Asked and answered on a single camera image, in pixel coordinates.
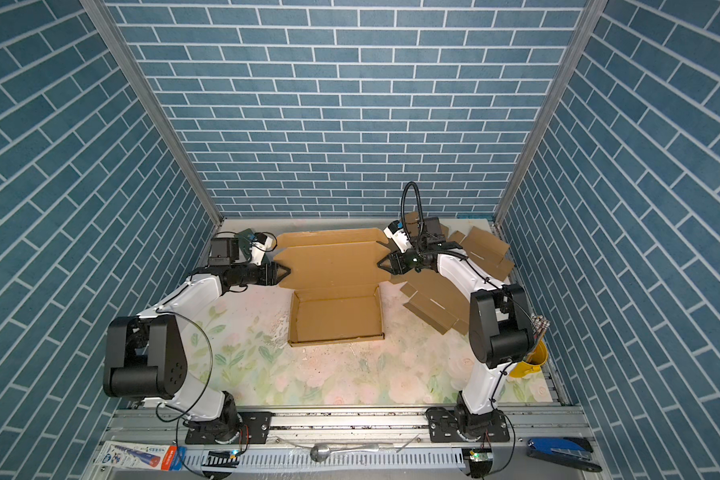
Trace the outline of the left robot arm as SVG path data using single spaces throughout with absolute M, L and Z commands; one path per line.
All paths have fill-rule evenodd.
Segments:
M 202 309 L 250 285 L 274 286 L 290 270 L 269 259 L 270 232 L 222 232 L 211 240 L 208 262 L 174 292 L 133 316 L 114 319 L 106 335 L 103 391 L 113 398 L 159 398 L 177 411 L 176 423 L 195 444 L 247 443 L 233 396 L 190 373 L 179 323 L 194 324 Z

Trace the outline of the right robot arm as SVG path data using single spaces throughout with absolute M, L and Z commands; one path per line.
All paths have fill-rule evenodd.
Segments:
M 440 333 L 464 335 L 473 357 L 448 419 L 433 422 L 432 441 L 508 440 L 501 386 L 536 344 L 525 290 L 508 281 L 508 244 L 479 227 L 448 233 L 437 218 L 414 214 L 383 233 L 390 252 L 377 265 L 403 285 L 406 308 Z

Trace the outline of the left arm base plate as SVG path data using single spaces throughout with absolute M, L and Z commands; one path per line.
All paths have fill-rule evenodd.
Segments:
M 273 414 L 268 411 L 238 412 L 229 419 L 185 421 L 188 445 L 265 444 Z

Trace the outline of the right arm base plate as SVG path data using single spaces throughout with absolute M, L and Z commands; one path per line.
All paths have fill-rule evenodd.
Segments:
M 432 443 L 508 442 L 509 425 L 500 410 L 483 415 L 430 407 L 425 411 Z

